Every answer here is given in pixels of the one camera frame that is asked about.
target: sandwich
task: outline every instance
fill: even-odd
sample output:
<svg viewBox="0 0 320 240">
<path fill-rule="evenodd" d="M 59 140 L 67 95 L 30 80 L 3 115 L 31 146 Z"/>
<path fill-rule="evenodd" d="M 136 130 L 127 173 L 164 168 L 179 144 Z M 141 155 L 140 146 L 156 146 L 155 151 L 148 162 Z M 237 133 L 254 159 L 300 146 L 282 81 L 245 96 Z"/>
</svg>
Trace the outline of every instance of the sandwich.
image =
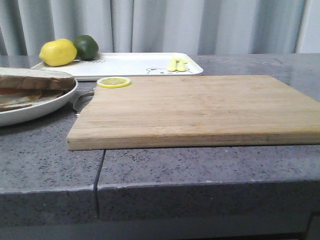
<svg viewBox="0 0 320 240">
<path fill-rule="evenodd" d="M 0 67 L 0 112 L 56 99 L 75 85 L 74 76 L 66 72 Z"/>
</svg>

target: lemon slice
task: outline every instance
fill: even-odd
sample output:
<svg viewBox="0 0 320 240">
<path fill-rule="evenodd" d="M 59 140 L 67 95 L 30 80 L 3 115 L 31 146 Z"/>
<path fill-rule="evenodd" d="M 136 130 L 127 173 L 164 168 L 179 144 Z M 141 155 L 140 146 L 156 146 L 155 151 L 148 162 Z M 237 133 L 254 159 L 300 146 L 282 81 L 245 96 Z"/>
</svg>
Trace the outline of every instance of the lemon slice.
<svg viewBox="0 0 320 240">
<path fill-rule="evenodd" d="M 127 77 L 112 76 L 104 77 L 97 81 L 97 85 L 102 88 L 115 89 L 126 87 L 131 84 L 131 80 Z"/>
</svg>

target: green lime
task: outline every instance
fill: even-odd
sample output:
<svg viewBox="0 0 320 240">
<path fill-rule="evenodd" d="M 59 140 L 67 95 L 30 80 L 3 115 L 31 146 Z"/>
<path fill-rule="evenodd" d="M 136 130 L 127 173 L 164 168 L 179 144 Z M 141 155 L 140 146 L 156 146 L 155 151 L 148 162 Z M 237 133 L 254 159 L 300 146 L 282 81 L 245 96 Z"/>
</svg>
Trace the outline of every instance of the green lime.
<svg viewBox="0 0 320 240">
<path fill-rule="evenodd" d="M 92 36 L 80 35 L 73 41 L 73 44 L 81 60 L 93 60 L 98 55 L 99 46 Z"/>
</svg>

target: yellow lemon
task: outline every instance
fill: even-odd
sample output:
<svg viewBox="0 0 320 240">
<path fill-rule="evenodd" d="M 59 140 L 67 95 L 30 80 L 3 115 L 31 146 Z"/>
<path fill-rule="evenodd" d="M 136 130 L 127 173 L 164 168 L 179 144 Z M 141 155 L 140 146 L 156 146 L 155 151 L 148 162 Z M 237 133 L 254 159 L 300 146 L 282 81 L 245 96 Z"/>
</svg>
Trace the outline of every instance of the yellow lemon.
<svg viewBox="0 0 320 240">
<path fill-rule="evenodd" d="M 97 85 L 102 88 L 115 89 L 126 87 L 131 84 L 130 78 L 122 76 L 112 76 L 101 78 L 97 81 Z"/>
<path fill-rule="evenodd" d="M 68 39 L 49 41 L 41 48 L 39 58 L 52 67 L 71 63 L 77 55 L 77 49 Z"/>
</svg>

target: wooden cutting board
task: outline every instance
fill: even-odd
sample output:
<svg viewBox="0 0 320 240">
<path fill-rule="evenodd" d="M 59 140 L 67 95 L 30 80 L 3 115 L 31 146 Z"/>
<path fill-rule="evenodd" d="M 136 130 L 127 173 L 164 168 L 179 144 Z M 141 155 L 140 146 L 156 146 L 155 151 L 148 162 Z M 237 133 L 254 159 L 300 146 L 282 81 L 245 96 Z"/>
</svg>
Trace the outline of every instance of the wooden cutting board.
<svg viewBox="0 0 320 240">
<path fill-rule="evenodd" d="M 320 144 L 320 102 L 268 75 L 141 76 L 97 87 L 70 150 Z"/>
</svg>

